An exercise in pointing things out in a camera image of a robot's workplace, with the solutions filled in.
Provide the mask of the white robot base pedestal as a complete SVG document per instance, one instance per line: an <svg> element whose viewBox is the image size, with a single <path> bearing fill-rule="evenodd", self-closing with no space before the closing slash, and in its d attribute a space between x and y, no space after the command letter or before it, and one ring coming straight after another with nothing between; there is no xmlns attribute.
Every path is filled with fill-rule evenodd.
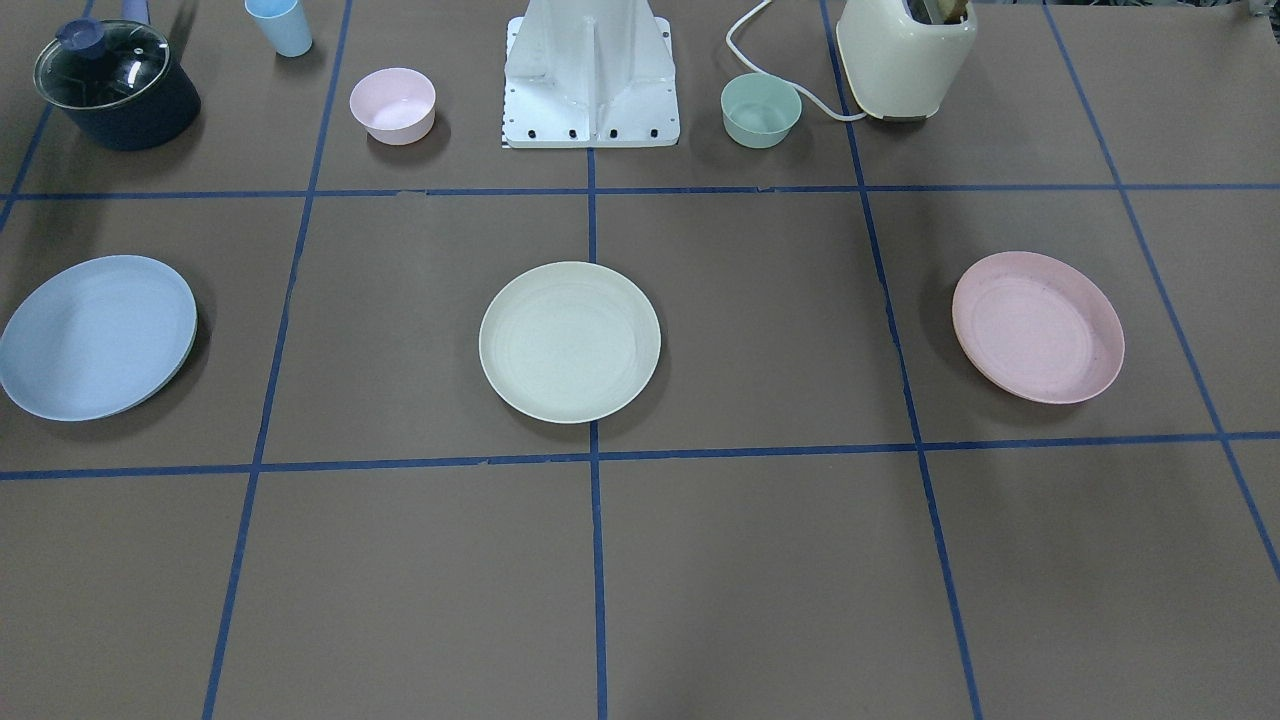
<svg viewBox="0 0 1280 720"><path fill-rule="evenodd" d="M504 33L508 149L650 149L681 136L671 24L648 1L530 1Z"/></svg>

